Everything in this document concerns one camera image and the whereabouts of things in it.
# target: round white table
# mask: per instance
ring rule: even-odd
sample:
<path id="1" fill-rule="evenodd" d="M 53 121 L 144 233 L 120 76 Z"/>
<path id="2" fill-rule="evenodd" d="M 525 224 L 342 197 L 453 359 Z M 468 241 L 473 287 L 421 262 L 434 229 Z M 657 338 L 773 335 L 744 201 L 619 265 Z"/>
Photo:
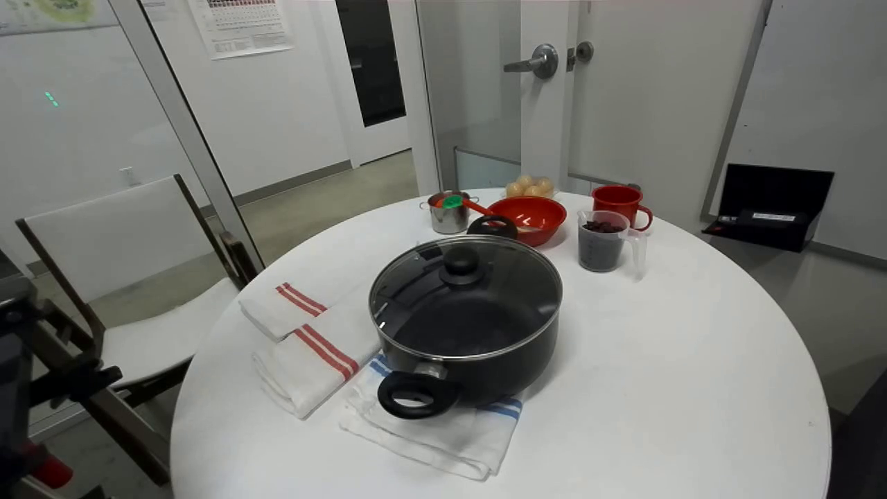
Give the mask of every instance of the round white table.
<path id="1" fill-rule="evenodd" d="M 495 204 L 503 188 L 474 193 Z M 823 499 L 829 410 L 791 319 L 732 262 L 657 219 L 643 280 L 582 272 L 578 209 L 540 247 L 564 279 L 558 352 L 525 406 L 499 478 L 473 482 L 338 427 L 345 391 L 308 421 L 258 389 L 249 352 L 266 341 L 234 302 L 204 338 L 173 425 L 179 499 L 292 498 L 597 498 Z M 346 219 L 266 272 L 328 259 L 376 279 L 431 240 L 418 201 Z"/>

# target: white towel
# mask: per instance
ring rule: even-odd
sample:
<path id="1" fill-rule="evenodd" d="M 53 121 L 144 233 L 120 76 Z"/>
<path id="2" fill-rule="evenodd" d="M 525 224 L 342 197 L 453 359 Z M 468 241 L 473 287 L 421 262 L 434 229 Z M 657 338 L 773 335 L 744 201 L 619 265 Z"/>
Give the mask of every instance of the white towel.
<path id="1" fill-rule="evenodd" d="M 435 419 L 398 419 L 377 403 L 377 387 L 389 373 L 384 359 L 371 359 L 349 384 L 353 403 L 342 419 L 346 434 L 478 482 L 499 474 L 510 435 L 522 419 L 518 401 L 489 409 L 457 406 Z"/>
<path id="2" fill-rule="evenodd" d="M 284 335 L 323 317 L 333 302 L 342 302 L 355 291 L 355 272 L 342 270 L 345 267 L 317 265 L 299 267 L 294 272 L 276 272 L 284 274 L 284 280 L 266 279 L 254 283 L 238 297 L 238 306 L 258 330 L 281 341 Z"/>
<path id="3" fill-rule="evenodd" d="M 272 348 L 254 352 L 262 389 L 285 410 L 308 419 L 381 351 L 367 309 L 367 288 L 297 328 Z"/>

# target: door handle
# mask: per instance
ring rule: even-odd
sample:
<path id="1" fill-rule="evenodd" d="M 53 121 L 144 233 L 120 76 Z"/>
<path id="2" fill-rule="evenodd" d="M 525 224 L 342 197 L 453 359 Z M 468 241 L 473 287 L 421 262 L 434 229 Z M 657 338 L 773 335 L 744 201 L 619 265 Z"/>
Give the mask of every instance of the door handle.
<path id="1" fill-rule="evenodd" d="M 506 73 L 532 73 L 540 82 L 550 82 L 558 73 L 556 44 L 538 44 L 528 62 L 513 62 L 503 66 Z"/>

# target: chair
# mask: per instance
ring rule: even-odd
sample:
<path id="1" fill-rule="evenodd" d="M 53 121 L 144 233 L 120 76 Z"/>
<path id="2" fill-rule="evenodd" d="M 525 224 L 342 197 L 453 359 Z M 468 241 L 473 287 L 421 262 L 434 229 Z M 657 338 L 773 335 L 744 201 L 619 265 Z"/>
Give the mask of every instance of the chair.
<path id="1" fill-rule="evenodd" d="M 219 241 L 180 175 L 18 223 L 50 274 L 83 313 L 104 367 L 120 367 L 114 389 L 139 406 L 180 384 L 201 335 L 236 299 L 255 270 L 245 247 Z M 151 319 L 105 324 L 97 299 L 218 252 L 227 279 Z"/>

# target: red bowl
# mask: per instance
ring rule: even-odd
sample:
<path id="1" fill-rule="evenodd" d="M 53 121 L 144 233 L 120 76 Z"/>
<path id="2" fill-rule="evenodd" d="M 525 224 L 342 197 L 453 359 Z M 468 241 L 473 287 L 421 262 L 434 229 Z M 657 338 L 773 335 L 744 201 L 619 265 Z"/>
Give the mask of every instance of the red bowl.
<path id="1" fill-rule="evenodd" d="M 518 241 L 529 247 L 547 244 L 567 219 L 567 209 L 550 197 L 507 197 L 489 209 L 518 229 Z"/>

